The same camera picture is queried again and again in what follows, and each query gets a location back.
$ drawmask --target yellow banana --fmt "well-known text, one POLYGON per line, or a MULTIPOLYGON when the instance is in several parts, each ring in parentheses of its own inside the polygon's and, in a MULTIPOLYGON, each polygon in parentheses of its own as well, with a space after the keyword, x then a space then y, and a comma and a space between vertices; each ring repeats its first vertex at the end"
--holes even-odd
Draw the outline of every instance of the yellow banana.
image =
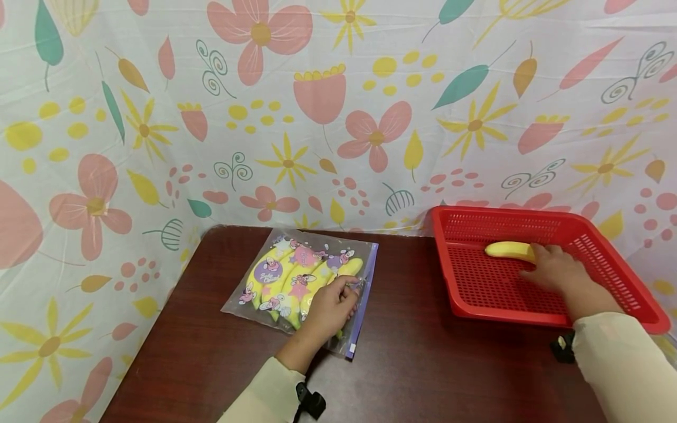
POLYGON ((503 241, 489 244, 484 249, 487 256, 498 257, 501 259, 518 259, 536 263, 536 256, 533 255, 533 249, 525 242, 503 241))

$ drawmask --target plastic bag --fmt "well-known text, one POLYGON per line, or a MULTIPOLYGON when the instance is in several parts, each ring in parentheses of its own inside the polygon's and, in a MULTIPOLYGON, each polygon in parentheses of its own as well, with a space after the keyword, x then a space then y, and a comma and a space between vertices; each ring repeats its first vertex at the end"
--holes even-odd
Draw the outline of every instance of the plastic bag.
POLYGON ((360 289, 357 312, 325 348, 352 359, 371 289, 372 242, 293 229, 273 229, 256 260, 221 309, 292 334, 303 325, 315 293, 337 275, 352 275, 360 289))

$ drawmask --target red plastic basket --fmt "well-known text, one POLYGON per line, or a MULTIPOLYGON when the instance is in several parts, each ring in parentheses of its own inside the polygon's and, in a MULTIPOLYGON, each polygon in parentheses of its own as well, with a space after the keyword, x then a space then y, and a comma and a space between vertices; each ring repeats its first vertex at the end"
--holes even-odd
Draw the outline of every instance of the red plastic basket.
POLYGON ((438 206, 432 209, 437 250, 454 314, 570 328, 562 298, 519 277, 533 265, 487 256, 493 242, 556 244, 585 264, 626 313, 651 334, 670 329, 670 319, 618 252, 587 219, 571 214, 438 206))

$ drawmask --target table surface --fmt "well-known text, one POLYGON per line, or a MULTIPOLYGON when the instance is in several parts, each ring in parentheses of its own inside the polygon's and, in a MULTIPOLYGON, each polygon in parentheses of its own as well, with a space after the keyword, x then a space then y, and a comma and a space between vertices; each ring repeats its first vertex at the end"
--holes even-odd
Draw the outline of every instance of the table surface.
MULTIPOLYGON (((287 339, 220 312, 269 231, 205 235, 102 423, 218 420, 287 339)), ((320 423, 605 421, 578 368, 548 348, 560 330, 452 314, 432 238, 328 234, 380 246, 355 359, 322 352, 311 367, 320 423)))

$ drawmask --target beige sleeve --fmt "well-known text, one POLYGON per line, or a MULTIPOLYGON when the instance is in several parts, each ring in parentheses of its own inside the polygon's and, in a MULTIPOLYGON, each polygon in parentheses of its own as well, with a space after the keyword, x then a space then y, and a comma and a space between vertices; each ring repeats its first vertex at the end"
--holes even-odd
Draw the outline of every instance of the beige sleeve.
POLYGON ((677 421, 677 372, 637 319, 600 313, 573 328, 578 367, 609 423, 677 421))
POLYGON ((218 423, 291 423, 299 408, 296 385, 304 380, 271 357, 218 423))

